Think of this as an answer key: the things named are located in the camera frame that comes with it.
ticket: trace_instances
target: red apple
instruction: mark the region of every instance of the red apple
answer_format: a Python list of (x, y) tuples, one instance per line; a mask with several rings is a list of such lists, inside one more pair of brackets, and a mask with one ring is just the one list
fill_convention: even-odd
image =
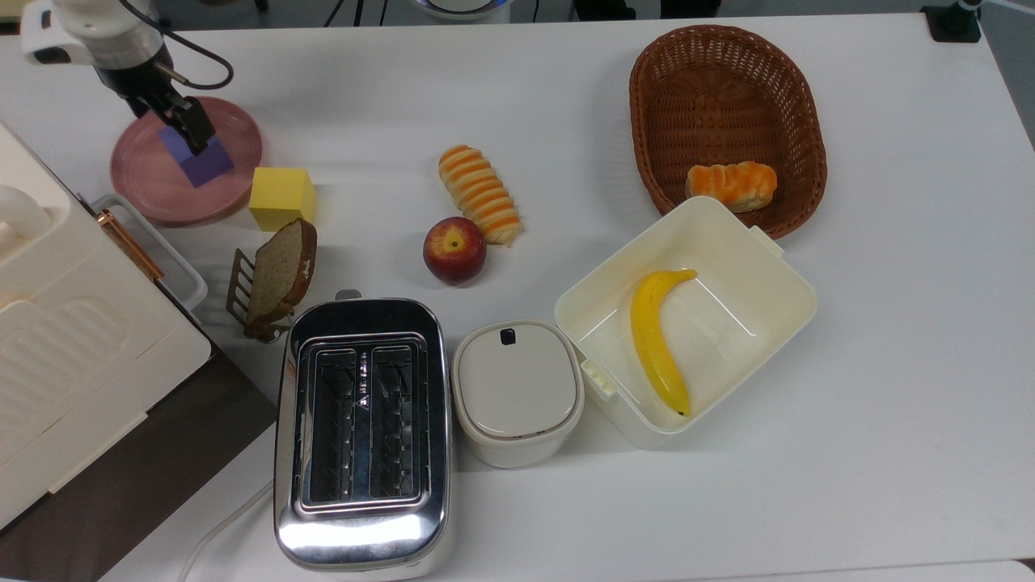
[(424, 264), (432, 274), (449, 285), (469, 281), (485, 264), (485, 238), (468, 219), (446, 219), (424, 237)]

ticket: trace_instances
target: white plastic container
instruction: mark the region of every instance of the white plastic container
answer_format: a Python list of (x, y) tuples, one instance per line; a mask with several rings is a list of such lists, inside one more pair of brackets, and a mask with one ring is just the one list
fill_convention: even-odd
[(0, 527), (129, 433), (210, 353), (0, 123)]
[(467, 337), (451, 371), (456, 417), (478, 459), (500, 468), (556, 453), (582, 417), (575, 352), (535, 320), (489, 325)]
[[(761, 229), (721, 203), (677, 206), (558, 300), (558, 326), (574, 345), (587, 390), (634, 445), (654, 448), (689, 428), (795, 336), (816, 313), (811, 286)], [(661, 308), (666, 343), (686, 381), (691, 413), (654, 392), (632, 345), (629, 307), (640, 280), (692, 268)]]

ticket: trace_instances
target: brown basket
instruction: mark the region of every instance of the brown basket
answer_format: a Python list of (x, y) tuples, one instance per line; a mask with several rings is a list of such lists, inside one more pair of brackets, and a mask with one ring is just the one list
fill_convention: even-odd
[(737, 216), (772, 238), (800, 227), (823, 198), (826, 150), (808, 83), (766, 39), (730, 26), (689, 26), (648, 46), (629, 78), (637, 166), (662, 214), (686, 199), (694, 165), (771, 166), (768, 206)]

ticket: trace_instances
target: yellow banana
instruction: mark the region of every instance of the yellow banana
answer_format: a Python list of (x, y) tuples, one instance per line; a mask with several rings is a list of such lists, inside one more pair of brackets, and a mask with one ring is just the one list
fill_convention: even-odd
[(640, 281), (632, 295), (632, 345), (640, 363), (657, 396), (670, 408), (683, 416), (690, 415), (690, 395), (683, 375), (669, 352), (661, 333), (661, 302), (672, 288), (698, 275), (693, 269), (659, 270)]

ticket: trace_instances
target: bread roll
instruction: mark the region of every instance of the bread roll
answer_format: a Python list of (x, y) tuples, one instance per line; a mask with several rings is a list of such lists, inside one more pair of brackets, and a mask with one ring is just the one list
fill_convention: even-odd
[(439, 159), (439, 177), (456, 208), (478, 225), (485, 242), (509, 246), (525, 230), (510, 193), (477, 149), (459, 145), (446, 150)]
[(686, 175), (686, 197), (710, 196), (733, 212), (758, 210), (776, 190), (776, 172), (765, 164), (694, 166)]

